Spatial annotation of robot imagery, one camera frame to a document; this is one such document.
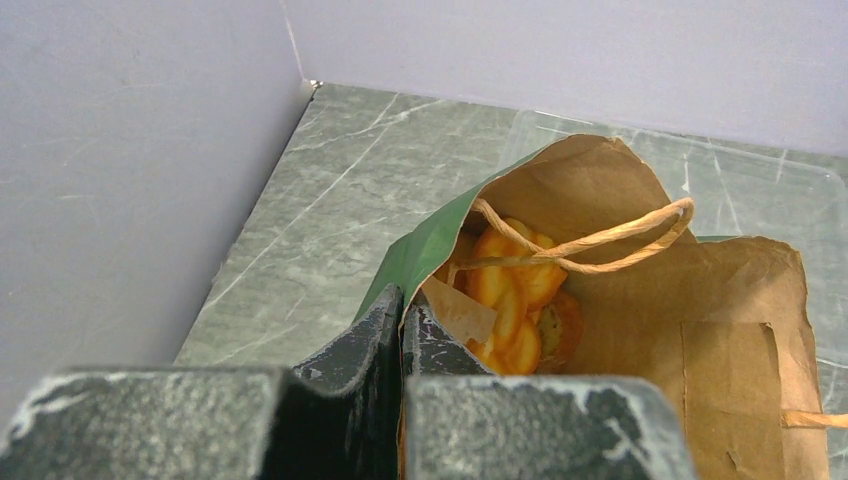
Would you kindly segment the orange fake bread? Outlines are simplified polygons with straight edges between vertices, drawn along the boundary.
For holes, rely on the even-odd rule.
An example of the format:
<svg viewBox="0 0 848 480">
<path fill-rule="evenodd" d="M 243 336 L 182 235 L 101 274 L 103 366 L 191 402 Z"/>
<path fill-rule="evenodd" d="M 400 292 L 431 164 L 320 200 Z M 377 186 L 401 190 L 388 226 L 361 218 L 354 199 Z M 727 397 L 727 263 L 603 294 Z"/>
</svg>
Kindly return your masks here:
<svg viewBox="0 0 848 480">
<path fill-rule="evenodd" d="M 497 374 L 564 372 L 585 328 L 577 300 L 562 290 L 566 278 L 554 263 L 457 271 L 454 288 L 496 312 L 486 341 L 465 346 Z"/>
</svg>

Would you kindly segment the green paper bag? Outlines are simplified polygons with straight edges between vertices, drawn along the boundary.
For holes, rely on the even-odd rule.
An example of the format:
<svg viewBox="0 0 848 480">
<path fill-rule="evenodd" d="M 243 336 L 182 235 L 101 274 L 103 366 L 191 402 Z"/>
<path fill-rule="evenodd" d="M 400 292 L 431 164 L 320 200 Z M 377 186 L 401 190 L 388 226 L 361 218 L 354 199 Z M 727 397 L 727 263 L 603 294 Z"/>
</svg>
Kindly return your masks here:
<svg viewBox="0 0 848 480">
<path fill-rule="evenodd" d="M 496 317 L 465 341 L 507 377 L 657 386 L 703 479 L 825 479 L 826 428 L 801 255 L 765 237 L 699 241 L 622 141 L 557 140 L 437 210 L 369 288 L 430 278 Z"/>
</svg>

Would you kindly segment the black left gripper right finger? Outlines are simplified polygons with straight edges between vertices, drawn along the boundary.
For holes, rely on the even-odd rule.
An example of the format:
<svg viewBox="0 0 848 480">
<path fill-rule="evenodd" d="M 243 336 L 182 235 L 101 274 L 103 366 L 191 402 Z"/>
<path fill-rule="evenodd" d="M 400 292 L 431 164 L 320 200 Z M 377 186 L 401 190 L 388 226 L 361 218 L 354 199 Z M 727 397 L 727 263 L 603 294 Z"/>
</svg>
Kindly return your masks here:
<svg viewBox="0 0 848 480">
<path fill-rule="evenodd" d="M 486 377 L 481 364 L 416 299 L 404 315 L 401 477 L 480 479 L 486 420 L 470 381 Z"/>
</svg>

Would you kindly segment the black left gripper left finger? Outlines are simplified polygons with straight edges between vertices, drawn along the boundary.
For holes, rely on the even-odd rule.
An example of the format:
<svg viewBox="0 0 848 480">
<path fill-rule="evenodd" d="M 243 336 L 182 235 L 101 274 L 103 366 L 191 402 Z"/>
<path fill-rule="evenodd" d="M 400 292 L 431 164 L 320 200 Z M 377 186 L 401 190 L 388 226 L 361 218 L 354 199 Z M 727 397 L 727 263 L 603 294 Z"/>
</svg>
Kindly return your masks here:
<svg viewBox="0 0 848 480">
<path fill-rule="evenodd" d="M 387 285 L 347 330 L 294 367 L 293 478 L 396 478 L 402 307 L 400 289 Z"/>
</svg>

